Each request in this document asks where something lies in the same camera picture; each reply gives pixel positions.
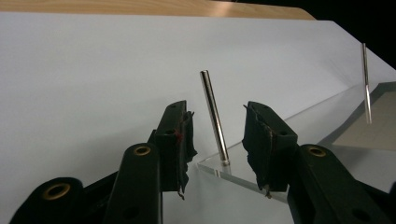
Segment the metal pin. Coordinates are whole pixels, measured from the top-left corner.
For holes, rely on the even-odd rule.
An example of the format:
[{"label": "metal pin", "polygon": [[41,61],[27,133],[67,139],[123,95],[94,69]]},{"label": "metal pin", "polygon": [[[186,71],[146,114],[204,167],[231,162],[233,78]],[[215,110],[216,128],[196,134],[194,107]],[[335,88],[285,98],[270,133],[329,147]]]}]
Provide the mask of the metal pin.
[{"label": "metal pin", "polygon": [[209,108],[210,118],[212,118],[213,131],[215,132],[216,142],[218,143],[221,164],[227,166],[230,164],[230,159],[228,158],[227,147],[225,146],[219,113],[216,107],[215,95],[213,94],[212,84],[210,83],[209,72],[207,70],[202,71],[201,78],[205,89],[206,102],[207,107]]},{"label": "metal pin", "polygon": [[267,197],[268,199],[272,199],[270,186],[269,185],[265,185],[264,189],[265,189],[265,197]]},{"label": "metal pin", "polygon": [[366,52],[366,44],[361,44],[361,52],[363,57],[363,72],[364,72],[364,103],[366,107],[366,121],[368,124],[371,124],[372,115],[371,115],[371,103],[370,103],[370,89],[369,89],[369,73],[367,69],[367,52]]}]

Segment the wooden table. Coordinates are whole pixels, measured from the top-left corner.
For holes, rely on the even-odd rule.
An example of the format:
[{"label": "wooden table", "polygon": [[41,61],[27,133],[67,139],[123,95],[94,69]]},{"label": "wooden table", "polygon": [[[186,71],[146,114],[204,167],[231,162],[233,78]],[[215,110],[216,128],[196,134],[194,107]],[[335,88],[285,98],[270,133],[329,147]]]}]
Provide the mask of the wooden table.
[{"label": "wooden table", "polygon": [[297,7],[209,0],[0,0],[0,11],[314,20]]}]

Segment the clear acrylic sheet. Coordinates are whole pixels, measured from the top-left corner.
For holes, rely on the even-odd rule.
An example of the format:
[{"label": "clear acrylic sheet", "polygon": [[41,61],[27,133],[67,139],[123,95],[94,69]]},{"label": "clear acrylic sheet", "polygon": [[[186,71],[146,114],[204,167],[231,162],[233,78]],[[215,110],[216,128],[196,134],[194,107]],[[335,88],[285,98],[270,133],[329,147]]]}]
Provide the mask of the clear acrylic sheet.
[{"label": "clear acrylic sheet", "polygon": [[[375,102],[387,91],[396,91],[395,83],[383,83],[376,87],[375,91],[372,92],[372,102]],[[334,141],[343,134],[349,126],[351,126],[355,120],[364,116],[364,104],[363,104],[363,87],[355,86],[347,91],[341,92],[332,98],[329,98],[317,105],[314,105],[301,113],[285,119],[288,125],[298,134],[298,144],[318,144],[332,150],[338,159],[345,165],[345,167],[352,173],[355,178],[361,176],[360,173],[365,173],[363,182],[369,182],[379,189],[388,191],[387,187],[396,180],[394,170],[396,170],[396,154],[391,151],[382,151],[379,148],[370,148],[371,153],[375,155],[369,155],[368,161],[364,161],[362,166],[369,164],[368,167],[363,169],[354,169],[353,166],[357,166],[355,163],[358,161],[351,162],[351,159],[346,160],[350,156],[356,157],[356,154],[367,154],[364,148],[351,148],[351,147],[339,147],[334,144]],[[220,163],[219,154],[215,154],[203,161],[198,162],[198,168],[202,171],[208,172],[219,178],[226,179],[237,185],[245,187],[247,189],[254,190],[265,195],[265,190],[259,190],[256,184],[256,176],[248,165],[247,152],[242,146],[242,143],[238,143],[228,148],[228,154],[230,157],[230,166],[222,166]],[[386,164],[380,164],[379,161],[388,160]],[[382,172],[382,179],[379,181],[375,179],[377,173]],[[281,202],[287,202],[287,192],[272,192],[273,198]]]}]

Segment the white surface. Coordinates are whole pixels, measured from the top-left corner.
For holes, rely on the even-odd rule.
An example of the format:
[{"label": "white surface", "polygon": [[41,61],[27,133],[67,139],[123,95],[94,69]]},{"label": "white surface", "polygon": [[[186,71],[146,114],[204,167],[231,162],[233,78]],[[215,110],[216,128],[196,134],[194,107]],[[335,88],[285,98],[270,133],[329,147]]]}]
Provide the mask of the white surface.
[{"label": "white surface", "polygon": [[[395,79],[370,50],[368,63],[371,81]],[[249,100],[285,119],[361,84],[361,45],[331,21],[0,13],[0,222],[53,177],[88,185],[114,172],[187,100],[199,155],[186,201],[165,194],[164,223],[290,223],[285,204],[198,174],[217,152],[206,69],[231,146]]]}]

